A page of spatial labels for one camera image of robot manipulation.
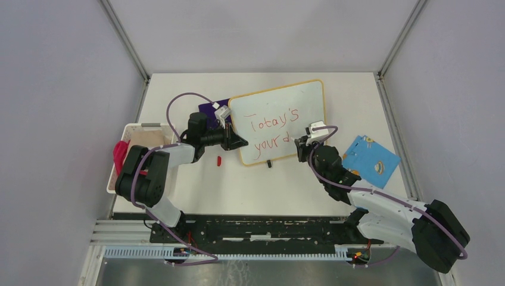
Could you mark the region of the yellow framed whiteboard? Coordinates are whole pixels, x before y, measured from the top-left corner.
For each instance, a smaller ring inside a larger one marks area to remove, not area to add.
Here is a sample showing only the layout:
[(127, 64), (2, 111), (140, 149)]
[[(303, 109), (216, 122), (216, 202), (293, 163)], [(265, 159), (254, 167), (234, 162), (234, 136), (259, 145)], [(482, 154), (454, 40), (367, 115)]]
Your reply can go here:
[(295, 155), (294, 140), (312, 123), (326, 120), (319, 79), (232, 97), (228, 106), (235, 133), (248, 142), (239, 148), (245, 166)]

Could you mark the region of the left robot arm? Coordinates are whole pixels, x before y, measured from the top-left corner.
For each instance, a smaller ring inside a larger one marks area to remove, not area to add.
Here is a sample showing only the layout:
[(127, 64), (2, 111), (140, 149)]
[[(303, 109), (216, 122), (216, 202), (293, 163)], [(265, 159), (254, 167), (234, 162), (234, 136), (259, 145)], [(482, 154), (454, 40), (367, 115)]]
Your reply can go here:
[(168, 172), (183, 164), (196, 163), (205, 148), (214, 145), (232, 151), (249, 143), (235, 133), (231, 122), (225, 120), (212, 128), (205, 113), (192, 113), (180, 142), (152, 149), (141, 145), (130, 148), (116, 179), (115, 192), (165, 224), (165, 236), (179, 243), (186, 238), (187, 227), (179, 222), (183, 211), (164, 194)]

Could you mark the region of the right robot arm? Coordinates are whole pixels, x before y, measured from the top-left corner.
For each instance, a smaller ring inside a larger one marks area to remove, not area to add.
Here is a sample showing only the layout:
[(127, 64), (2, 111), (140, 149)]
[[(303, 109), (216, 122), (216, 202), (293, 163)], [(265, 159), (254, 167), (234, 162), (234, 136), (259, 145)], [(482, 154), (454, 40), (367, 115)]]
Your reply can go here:
[(440, 273), (448, 273), (458, 260), (468, 258), (470, 236), (447, 204), (439, 200), (424, 203), (359, 186), (361, 177), (343, 167), (335, 147), (309, 136), (295, 139), (294, 144), (299, 162), (308, 163), (328, 196), (355, 207), (344, 226), (349, 242), (367, 238), (395, 244)]

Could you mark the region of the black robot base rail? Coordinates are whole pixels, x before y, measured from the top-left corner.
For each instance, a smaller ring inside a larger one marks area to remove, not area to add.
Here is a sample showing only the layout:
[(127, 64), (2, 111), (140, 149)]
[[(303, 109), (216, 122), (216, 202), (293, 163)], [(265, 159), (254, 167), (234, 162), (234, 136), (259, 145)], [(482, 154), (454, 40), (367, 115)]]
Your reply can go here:
[(378, 245), (345, 216), (186, 214), (172, 231), (211, 254), (333, 254), (337, 245)]

